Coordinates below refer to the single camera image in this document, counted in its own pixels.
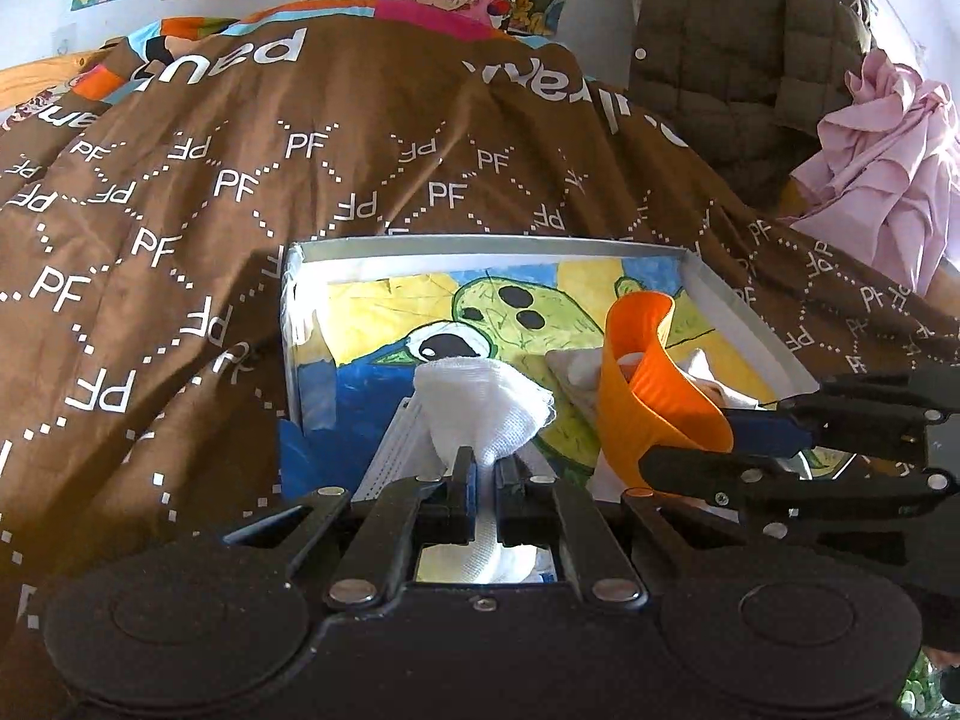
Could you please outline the white fluffy cloth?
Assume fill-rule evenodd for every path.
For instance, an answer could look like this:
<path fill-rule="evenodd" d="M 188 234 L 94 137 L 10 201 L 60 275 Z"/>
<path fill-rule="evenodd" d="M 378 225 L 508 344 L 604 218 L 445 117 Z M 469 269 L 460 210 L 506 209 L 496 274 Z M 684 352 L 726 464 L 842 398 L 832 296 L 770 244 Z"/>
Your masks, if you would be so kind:
<path fill-rule="evenodd" d="M 421 551 L 416 578 L 430 583 L 521 583 L 535 571 L 537 548 L 505 546 L 494 515 L 494 464 L 555 419 L 555 397 L 505 362 L 446 358 L 423 362 L 413 376 L 415 399 L 434 451 L 452 465 L 462 449 L 477 466 L 475 535 L 466 546 Z"/>

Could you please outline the orange silicone cup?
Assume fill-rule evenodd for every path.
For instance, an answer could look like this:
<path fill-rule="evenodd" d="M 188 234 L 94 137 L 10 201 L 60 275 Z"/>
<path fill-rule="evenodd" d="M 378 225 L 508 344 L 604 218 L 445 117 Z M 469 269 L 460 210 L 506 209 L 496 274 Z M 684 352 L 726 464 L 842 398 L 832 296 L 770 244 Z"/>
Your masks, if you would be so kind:
<path fill-rule="evenodd" d="M 617 299 L 605 319 L 597 434 L 607 466 L 628 489 L 644 484 L 640 460 L 654 447 L 729 454 L 726 416 L 665 351 L 675 301 L 656 291 Z"/>

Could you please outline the grey drawstring pouch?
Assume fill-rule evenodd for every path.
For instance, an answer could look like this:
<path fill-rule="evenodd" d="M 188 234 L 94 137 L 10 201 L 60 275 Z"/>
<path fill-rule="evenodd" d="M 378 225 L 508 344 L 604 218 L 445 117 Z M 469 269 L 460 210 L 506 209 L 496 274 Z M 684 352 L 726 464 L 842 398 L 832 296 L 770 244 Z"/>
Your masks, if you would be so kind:
<path fill-rule="evenodd" d="M 558 380 L 566 398 L 590 426 L 596 426 L 599 382 L 601 382 L 602 349 L 555 349 L 545 355 L 548 369 Z M 741 394 L 715 378 L 708 358 L 697 349 L 680 363 L 680 372 L 721 410 L 756 410 L 760 402 Z"/>

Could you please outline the white blue small box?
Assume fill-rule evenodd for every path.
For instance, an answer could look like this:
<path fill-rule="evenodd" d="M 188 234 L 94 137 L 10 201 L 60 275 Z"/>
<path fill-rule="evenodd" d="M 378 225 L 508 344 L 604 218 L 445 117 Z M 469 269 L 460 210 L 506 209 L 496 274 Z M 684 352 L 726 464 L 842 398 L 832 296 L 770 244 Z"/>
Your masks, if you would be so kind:
<path fill-rule="evenodd" d="M 434 478 L 447 472 L 448 465 L 434 450 L 420 398 L 413 395 L 398 404 L 352 501 L 375 500 L 398 479 Z"/>

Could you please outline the grey tray with drawing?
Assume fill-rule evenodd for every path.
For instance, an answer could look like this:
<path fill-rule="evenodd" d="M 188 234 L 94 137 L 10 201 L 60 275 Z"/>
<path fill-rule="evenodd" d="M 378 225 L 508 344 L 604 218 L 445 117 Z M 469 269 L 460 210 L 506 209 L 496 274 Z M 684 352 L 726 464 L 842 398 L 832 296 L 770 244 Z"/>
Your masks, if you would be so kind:
<path fill-rule="evenodd" d="M 601 451 L 548 369 L 555 349 L 599 348 L 612 304 L 635 291 L 675 301 L 664 348 L 697 349 L 719 382 L 760 405 L 817 387 L 811 372 L 697 255 L 678 247 L 517 236 L 298 242 L 281 280 L 286 392 L 280 489 L 356 493 L 423 362 L 487 358 L 555 394 L 529 454 L 578 481 Z"/>

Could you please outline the pink shirt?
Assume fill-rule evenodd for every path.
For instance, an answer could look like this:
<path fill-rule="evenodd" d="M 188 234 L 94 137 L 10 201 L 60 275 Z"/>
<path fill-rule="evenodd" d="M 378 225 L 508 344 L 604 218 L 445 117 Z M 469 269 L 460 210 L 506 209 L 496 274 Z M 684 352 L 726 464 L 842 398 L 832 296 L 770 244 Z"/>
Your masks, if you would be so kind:
<path fill-rule="evenodd" d="M 924 298 L 958 263 L 958 104 L 946 83 L 874 49 L 823 115 L 820 149 L 791 172 L 781 215 Z"/>

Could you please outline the jar of green stars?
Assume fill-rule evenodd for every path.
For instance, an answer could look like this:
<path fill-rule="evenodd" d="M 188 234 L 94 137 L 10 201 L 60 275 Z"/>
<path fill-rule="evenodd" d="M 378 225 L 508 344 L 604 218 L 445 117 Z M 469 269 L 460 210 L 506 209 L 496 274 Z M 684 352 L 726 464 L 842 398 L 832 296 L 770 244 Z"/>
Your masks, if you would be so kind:
<path fill-rule="evenodd" d="M 910 718 L 958 720 L 958 668 L 937 668 L 919 655 L 901 690 L 900 707 Z"/>

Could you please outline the brown quilted jacket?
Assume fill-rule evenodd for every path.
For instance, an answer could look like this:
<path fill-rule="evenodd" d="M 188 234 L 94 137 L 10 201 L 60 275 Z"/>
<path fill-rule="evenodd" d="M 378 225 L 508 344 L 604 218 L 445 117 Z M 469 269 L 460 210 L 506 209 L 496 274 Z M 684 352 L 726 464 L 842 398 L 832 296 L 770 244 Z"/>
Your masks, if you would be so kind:
<path fill-rule="evenodd" d="M 873 47 L 869 0 L 640 0 L 628 94 L 768 210 Z"/>

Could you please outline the brown PF patterned blanket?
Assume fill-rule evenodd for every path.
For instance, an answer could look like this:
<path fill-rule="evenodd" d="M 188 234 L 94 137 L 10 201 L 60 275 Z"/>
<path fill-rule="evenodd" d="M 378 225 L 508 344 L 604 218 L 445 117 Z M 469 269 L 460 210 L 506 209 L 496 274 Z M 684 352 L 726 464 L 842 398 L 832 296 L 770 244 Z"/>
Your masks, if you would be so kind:
<path fill-rule="evenodd" d="M 750 210 L 566 49 L 265 28 L 295 60 L 75 93 L 2 137 L 2 626 L 49 577 L 278 493 L 288 244 L 537 234 L 693 250 L 809 371 L 958 358 L 958 323 Z"/>

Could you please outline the colourful striped bedsheet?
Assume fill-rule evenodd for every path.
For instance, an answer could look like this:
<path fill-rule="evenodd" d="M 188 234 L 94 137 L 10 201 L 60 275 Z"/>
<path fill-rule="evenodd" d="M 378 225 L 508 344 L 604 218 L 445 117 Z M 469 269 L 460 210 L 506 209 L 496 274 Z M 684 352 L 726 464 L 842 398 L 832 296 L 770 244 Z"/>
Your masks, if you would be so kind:
<path fill-rule="evenodd" d="M 295 60 L 301 44 L 298 36 L 263 44 L 254 43 L 252 36 L 280 25 L 293 25 L 298 31 L 304 31 L 311 21 L 331 18 L 402 23 L 446 34 L 462 43 L 512 39 L 536 49 L 551 43 L 548 37 L 509 34 L 467 16 L 409 0 L 301 0 L 254 13 L 244 20 L 174 16 L 149 23 L 119 39 L 110 39 L 91 52 L 5 68 L 2 117 L 9 119 L 11 111 L 18 106 L 43 109 L 67 93 L 95 103 L 114 103 L 124 96 L 126 86 L 148 83 L 155 76 L 169 78 L 185 60 L 194 64 L 195 82 L 205 75 L 218 75 L 247 59 L 259 64 Z"/>

